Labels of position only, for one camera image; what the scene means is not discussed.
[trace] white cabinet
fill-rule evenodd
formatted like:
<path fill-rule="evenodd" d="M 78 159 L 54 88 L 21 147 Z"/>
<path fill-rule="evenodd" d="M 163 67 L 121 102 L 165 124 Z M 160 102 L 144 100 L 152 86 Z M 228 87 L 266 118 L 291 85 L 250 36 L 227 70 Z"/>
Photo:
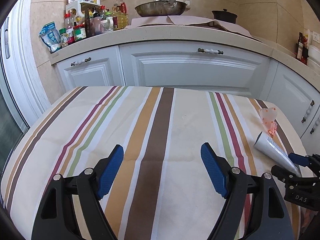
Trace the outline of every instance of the white cabinet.
<path fill-rule="evenodd" d="M 223 55 L 198 52 L 223 51 Z M 218 91 L 258 98 L 270 59 L 220 44 L 150 41 L 120 45 L 128 86 L 166 86 Z"/>
<path fill-rule="evenodd" d="M 119 46 L 68 58 L 58 62 L 57 67 L 66 91 L 78 86 L 125 85 Z"/>
<path fill-rule="evenodd" d="M 306 121 L 302 123 L 312 100 L 314 105 L 310 107 Z M 279 63 L 266 101 L 281 109 L 301 137 L 319 108 L 320 94 L 301 76 Z"/>
<path fill-rule="evenodd" d="M 320 152 L 320 109 L 313 118 L 306 132 L 301 137 L 302 144 L 308 155 Z"/>

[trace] electrical outlet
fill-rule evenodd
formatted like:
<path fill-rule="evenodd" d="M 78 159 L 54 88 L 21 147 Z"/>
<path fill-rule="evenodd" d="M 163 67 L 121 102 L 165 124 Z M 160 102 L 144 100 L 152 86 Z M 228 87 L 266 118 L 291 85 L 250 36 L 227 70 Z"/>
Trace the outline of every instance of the electrical outlet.
<path fill-rule="evenodd" d="M 315 42 L 320 43 L 320 35 L 319 35 L 319 33 L 313 32 L 313 40 L 314 40 Z"/>

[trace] door frame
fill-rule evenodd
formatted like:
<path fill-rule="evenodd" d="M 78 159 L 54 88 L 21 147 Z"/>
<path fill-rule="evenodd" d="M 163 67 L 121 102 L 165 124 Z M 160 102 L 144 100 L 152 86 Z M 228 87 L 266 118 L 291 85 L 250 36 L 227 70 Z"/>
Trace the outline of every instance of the door frame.
<path fill-rule="evenodd" d="M 5 57 L 4 43 L 1 44 L 5 77 L 12 96 L 29 126 L 51 106 L 42 86 L 31 47 L 30 5 L 31 0 L 18 0 L 12 8 L 8 25 L 11 54 L 9 59 Z"/>

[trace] plastic bag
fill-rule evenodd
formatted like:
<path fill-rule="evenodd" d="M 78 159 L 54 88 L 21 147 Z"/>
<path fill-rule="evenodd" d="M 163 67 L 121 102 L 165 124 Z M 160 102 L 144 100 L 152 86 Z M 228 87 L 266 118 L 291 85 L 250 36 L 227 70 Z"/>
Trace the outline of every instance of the plastic bag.
<path fill-rule="evenodd" d="M 277 117 L 276 107 L 259 109 L 259 115 L 264 127 L 270 134 L 271 138 L 273 138 L 278 126 L 275 122 L 275 119 Z"/>
<path fill-rule="evenodd" d="M 60 35 L 54 22 L 48 23 L 42 27 L 39 33 L 43 43 L 48 46 L 51 53 L 61 49 Z"/>

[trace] cabinet handle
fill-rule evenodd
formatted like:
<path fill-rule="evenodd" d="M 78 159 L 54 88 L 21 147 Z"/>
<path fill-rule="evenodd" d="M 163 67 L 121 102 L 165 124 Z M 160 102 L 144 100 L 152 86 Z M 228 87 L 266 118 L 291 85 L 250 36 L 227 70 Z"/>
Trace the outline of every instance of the cabinet handle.
<path fill-rule="evenodd" d="M 75 61 L 73 63 L 70 64 L 71 67 L 75 66 L 75 65 L 80 65 L 80 64 L 83 64 L 83 63 L 87 63 L 88 61 L 90 61 L 91 58 L 86 58 L 86 59 L 83 59 L 81 61 Z"/>
<path fill-rule="evenodd" d="M 310 134 L 313 134 L 314 131 L 316 130 L 317 126 L 319 125 L 320 123 L 320 116 L 318 117 L 317 121 L 315 122 L 315 125 L 313 126 L 313 128 L 311 129 L 310 131 Z"/>
<path fill-rule="evenodd" d="M 302 121 L 301 121 L 302 123 L 304 123 L 304 122 L 307 120 L 309 114 L 311 113 L 311 109 L 312 109 L 312 107 L 313 107 L 314 105 L 315 105 L 315 102 L 312 100 L 311 103 L 310 103 L 309 108 L 306 110 L 306 114 L 305 114 L 304 117 L 302 118 Z"/>
<path fill-rule="evenodd" d="M 198 52 L 210 53 L 210 54 L 223 54 L 223 51 L 214 49 L 198 49 Z"/>

